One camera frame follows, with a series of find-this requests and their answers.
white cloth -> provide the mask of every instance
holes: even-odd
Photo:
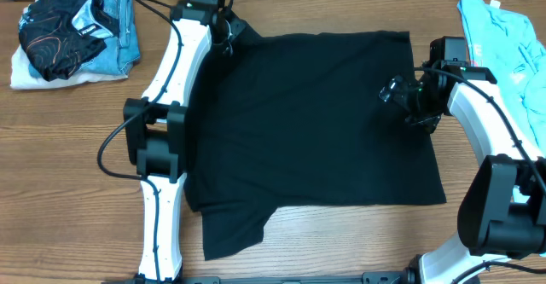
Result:
[[[19,46],[11,57],[11,89],[32,90],[32,89],[55,89],[68,87],[76,84],[95,83],[127,78],[127,75],[103,75],[89,72],[76,72],[69,79],[54,79],[47,81],[43,78],[34,78],[28,72],[30,61],[25,51]]]

black cloth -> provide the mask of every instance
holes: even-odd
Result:
[[[82,63],[106,48],[104,40],[90,35],[95,29],[86,29],[80,35],[72,25],[73,17],[86,1],[38,0],[21,18],[21,47],[45,80],[70,78]],[[102,0],[92,0],[91,11],[95,21],[119,33],[118,21],[102,11]]]
[[[186,198],[205,259],[259,243],[280,206],[445,203],[430,136],[378,97],[415,80],[406,32],[287,35],[201,68]]]

clothing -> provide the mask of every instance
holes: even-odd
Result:
[[[508,112],[546,154],[546,49],[532,23],[483,0],[461,0],[457,7],[473,65],[489,67]]]
[[[430,136],[378,97],[415,80],[408,33],[249,44],[207,57],[190,97],[185,191],[205,259],[262,241],[280,206],[445,203]]]
[[[106,49],[81,66],[80,72],[127,75],[134,62],[140,59],[132,0],[103,0],[103,2],[104,12],[119,21],[119,34],[105,38]],[[32,68],[29,71],[33,77],[38,75]]]
[[[118,21],[101,7],[102,0],[38,0],[28,7],[19,23],[19,40],[44,79],[69,78],[99,55],[106,44],[92,33],[119,33]]]
[[[43,78],[34,78],[28,72],[30,61],[25,52],[19,47],[11,57],[11,85],[15,90],[30,89],[55,89],[82,84],[85,82],[95,83],[99,81],[110,81],[127,78],[127,75],[104,75],[89,72],[76,72],[69,79],[52,79],[47,81]]]

wooden table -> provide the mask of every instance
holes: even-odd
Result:
[[[265,36],[410,31],[419,65],[428,58],[432,40],[463,35],[457,1],[235,0],[234,11]],[[528,15],[539,38],[546,38],[546,0],[500,1],[503,8]],[[142,59],[129,79],[13,91],[10,57],[26,5],[0,3],[0,283],[130,278],[142,254],[140,186],[101,173],[96,151],[121,122],[125,99],[139,97],[155,75],[170,28],[137,6]],[[229,258],[204,262],[201,218],[184,202],[184,276],[359,275],[402,269],[417,253],[434,250],[456,231],[458,207],[478,170],[453,118],[442,119],[433,142],[447,204],[282,208],[265,226],[262,244]],[[112,142],[105,162],[114,171],[135,171],[125,136]],[[543,267],[546,259],[529,257],[522,264]],[[495,268],[481,278],[489,283],[546,282],[546,277]]]

black fabric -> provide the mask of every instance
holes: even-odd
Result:
[[[20,23],[19,41],[31,64],[45,80],[67,79],[82,63],[99,55],[106,44],[89,34],[80,36],[72,18],[87,0],[38,0]],[[102,11],[102,0],[93,0],[95,20],[112,33],[118,21]]]
[[[397,74],[415,80],[408,33],[288,35],[208,57],[185,184],[205,259],[260,242],[280,206],[445,203],[430,136],[378,97]]]

